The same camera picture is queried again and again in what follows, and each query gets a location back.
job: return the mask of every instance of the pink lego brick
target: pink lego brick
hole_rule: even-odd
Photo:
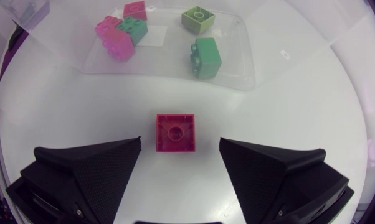
[[[117,25],[122,22],[122,19],[112,16],[106,16],[103,21],[99,22],[96,25],[95,32],[99,36],[99,38],[103,39],[103,36],[108,30],[116,29]]]
[[[194,115],[157,114],[156,150],[158,152],[194,152]]]
[[[107,30],[102,44],[107,48],[107,52],[118,60],[128,60],[135,53],[131,37],[119,29]]]
[[[124,19],[129,17],[147,21],[145,1],[138,1],[124,5]]]

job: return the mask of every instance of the red lego brick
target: red lego brick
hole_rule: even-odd
[[[124,5],[124,19],[129,17],[147,21],[145,1],[138,1]]]
[[[194,152],[194,115],[157,114],[156,150],[158,152]]]

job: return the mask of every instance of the white wall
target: white wall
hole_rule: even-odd
[[[368,14],[332,45],[356,90],[368,135],[368,169],[360,203],[375,193],[375,16]]]

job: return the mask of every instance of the stacked lego bricks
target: stacked lego bricks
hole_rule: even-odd
[[[124,6],[124,21],[107,16],[95,27],[107,52],[117,60],[128,60],[135,53],[135,46],[148,32],[145,2]]]

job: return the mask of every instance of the light green lego brick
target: light green lego brick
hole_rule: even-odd
[[[197,38],[191,50],[193,73],[200,79],[214,78],[222,64],[214,38]]]
[[[195,34],[201,34],[214,24],[215,15],[200,6],[182,13],[182,24]]]
[[[127,17],[121,24],[117,26],[117,29],[128,33],[132,39],[133,45],[136,46],[139,41],[147,34],[148,25],[146,21],[143,21],[141,19]]]

